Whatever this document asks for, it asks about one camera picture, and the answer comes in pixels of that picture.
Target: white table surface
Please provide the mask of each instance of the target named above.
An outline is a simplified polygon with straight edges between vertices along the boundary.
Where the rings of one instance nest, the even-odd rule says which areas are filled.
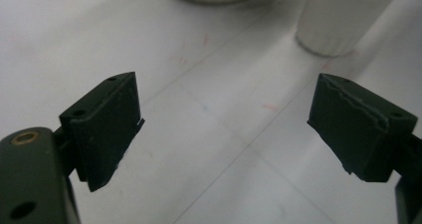
[[[296,43],[304,2],[0,0],[0,137],[135,71],[146,123],[106,187],[71,175],[83,223],[396,223],[399,175],[348,175],[306,121],[321,72],[422,117],[422,0],[335,59]]]

